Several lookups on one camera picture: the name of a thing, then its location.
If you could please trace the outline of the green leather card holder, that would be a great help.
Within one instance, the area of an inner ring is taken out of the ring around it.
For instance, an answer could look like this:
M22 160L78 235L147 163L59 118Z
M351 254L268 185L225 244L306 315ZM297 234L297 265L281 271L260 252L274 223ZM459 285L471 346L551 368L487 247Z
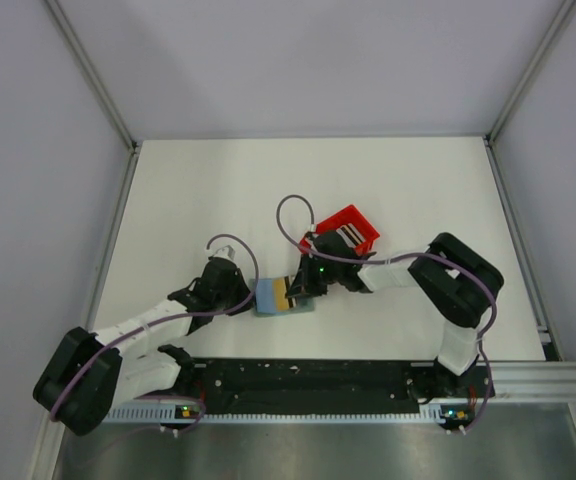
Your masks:
M260 278L255 292L253 314L257 317L279 317L292 314L313 312L315 303L313 298L295 298L297 307L287 312L278 313L272 293L272 280L275 278Z

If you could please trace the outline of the red plastic card tray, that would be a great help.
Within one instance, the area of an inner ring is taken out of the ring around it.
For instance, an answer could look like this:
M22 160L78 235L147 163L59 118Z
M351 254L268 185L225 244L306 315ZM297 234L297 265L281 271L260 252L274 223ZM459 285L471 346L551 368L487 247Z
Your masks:
M313 240L328 231L339 233L357 255L368 254L380 233L359 211L350 204L328 218L313 224L300 240L301 249L313 245Z

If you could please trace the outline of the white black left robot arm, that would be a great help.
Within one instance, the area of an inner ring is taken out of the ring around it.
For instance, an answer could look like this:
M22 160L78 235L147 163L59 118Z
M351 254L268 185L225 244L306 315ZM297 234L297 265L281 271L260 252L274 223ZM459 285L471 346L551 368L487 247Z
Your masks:
M184 396L194 387L190 355L176 341L221 315L250 310L253 295L241 269L213 255L202 274L151 309L95 332L69 330L32 391L52 420L78 436L108 413L151 392Z

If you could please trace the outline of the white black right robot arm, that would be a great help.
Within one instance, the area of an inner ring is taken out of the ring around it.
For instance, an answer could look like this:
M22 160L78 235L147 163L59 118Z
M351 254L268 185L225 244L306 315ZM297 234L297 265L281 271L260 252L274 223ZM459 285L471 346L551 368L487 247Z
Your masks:
M483 315L496 310L504 278L490 262L455 235L438 234L422 252L403 252L376 259L360 253L340 231L311 234L301 247L297 273L286 286L289 301L321 297L339 284L350 292L375 293L418 288L445 318L435 358L434 380L444 394L455 396L472 380L479 357Z

